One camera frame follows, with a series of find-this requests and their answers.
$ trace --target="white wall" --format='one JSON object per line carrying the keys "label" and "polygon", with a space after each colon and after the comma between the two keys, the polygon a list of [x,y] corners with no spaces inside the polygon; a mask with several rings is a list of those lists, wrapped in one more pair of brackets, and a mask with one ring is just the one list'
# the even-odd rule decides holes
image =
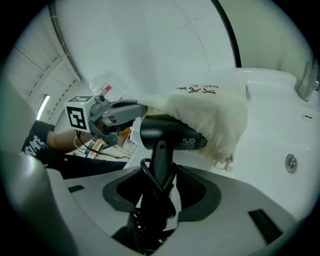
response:
{"label": "white wall", "polygon": [[192,72],[235,66],[210,0],[60,0],[56,11],[82,77],[90,83],[107,72],[132,99],[171,90]]}
{"label": "white wall", "polygon": [[13,46],[4,74],[35,112],[45,95],[50,95],[41,121],[48,122],[57,114],[56,105],[79,77],[59,43],[46,7]]}
{"label": "white wall", "polygon": [[311,49],[294,22],[273,1],[219,1],[233,28],[242,67],[284,71],[302,78]]}

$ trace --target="white towel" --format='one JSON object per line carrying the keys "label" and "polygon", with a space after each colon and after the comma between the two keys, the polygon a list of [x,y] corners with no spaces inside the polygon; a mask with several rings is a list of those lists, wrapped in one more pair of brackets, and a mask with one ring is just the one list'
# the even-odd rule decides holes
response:
{"label": "white towel", "polygon": [[148,106],[145,116],[168,114],[202,134],[208,142],[193,153],[232,170],[230,163],[247,127],[245,84],[184,82],[168,94],[149,95],[139,103]]}

